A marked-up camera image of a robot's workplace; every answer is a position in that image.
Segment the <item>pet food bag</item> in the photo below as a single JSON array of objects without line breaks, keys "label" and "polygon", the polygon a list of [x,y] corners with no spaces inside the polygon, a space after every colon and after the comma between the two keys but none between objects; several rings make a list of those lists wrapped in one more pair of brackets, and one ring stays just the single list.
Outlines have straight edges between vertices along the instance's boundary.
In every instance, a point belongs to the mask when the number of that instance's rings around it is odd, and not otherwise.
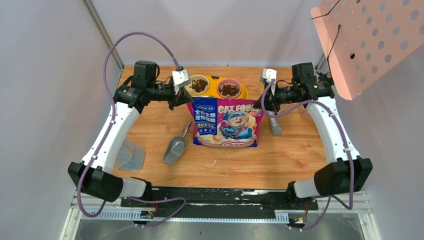
[{"label": "pet food bag", "polygon": [[194,120],[193,144],[216,148],[255,148],[264,113],[255,100],[198,96],[187,105]]}]

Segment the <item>metal scoop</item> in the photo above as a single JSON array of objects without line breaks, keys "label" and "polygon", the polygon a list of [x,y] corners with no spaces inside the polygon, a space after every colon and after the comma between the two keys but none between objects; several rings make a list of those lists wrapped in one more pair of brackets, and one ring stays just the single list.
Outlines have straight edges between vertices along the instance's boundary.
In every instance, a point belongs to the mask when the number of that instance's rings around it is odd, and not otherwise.
[{"label": "metal scoop", "polygon": [[169,142],[162,161],[170,166],[173,166],[177,160],[181,157],[187,147],[186,135],[192,125],[190,121],[182,133],[182,135],[175,136]]}]

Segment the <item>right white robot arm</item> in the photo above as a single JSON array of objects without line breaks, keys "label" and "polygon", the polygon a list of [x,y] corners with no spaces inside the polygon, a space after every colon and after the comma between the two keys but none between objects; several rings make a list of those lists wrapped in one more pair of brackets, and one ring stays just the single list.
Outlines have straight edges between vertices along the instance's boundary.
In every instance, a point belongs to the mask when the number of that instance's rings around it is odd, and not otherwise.
[{"label": "right white robot arm", "polygon": [[311,62],[295,64],[291,70],[290,84],[280,87],[277,71],[264,68],[259,78],[264,91],[254,107],[271,119],[304,107],[324,146],[326,166],[311,178],[290,182],[286,189],[286,204],[298,209],[313,198],[337,199],[339,194],[348,194],[349,202],[342,205],[351,210],[353,194],[363,188],[373,164],[369,158],[361,156],[346,133],[339,117],[331,73],[315,71]]}]

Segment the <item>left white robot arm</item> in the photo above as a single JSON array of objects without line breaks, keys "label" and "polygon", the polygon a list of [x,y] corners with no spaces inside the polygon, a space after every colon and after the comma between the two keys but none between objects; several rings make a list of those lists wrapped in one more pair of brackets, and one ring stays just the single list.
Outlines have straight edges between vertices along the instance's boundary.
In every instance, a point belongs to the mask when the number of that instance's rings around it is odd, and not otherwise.
[{"label": "left white robot arm", "polygon": [[191,83],[186,69],[179,67],[173,71],[167,83],[157,81],[158,70],[155,62],[139,60],[134,65],[133,75],[114,92],[99,136],[81,162],[71,162],[68,167],[68,174],[80,193],[107,202],[133,197],[142,207],[152,203],[150,182],[118,177],[112,172],[128,131],[150,102],[165,101],[170,110],[193,102],[184,89]]}]

